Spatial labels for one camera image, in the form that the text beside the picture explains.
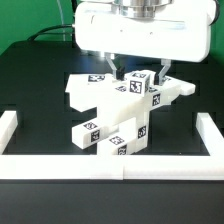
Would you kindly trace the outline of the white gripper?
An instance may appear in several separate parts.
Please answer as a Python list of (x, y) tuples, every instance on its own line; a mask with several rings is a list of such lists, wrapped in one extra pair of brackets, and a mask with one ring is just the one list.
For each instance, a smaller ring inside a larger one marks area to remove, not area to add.
[(200, 62), (209, 53), (218, 0), (84, 0), (75, 13), (78, 46), (105, 52), (116, 80), (125, 67), (116, 54), (159, 58), (162, 85), (171, 60)]

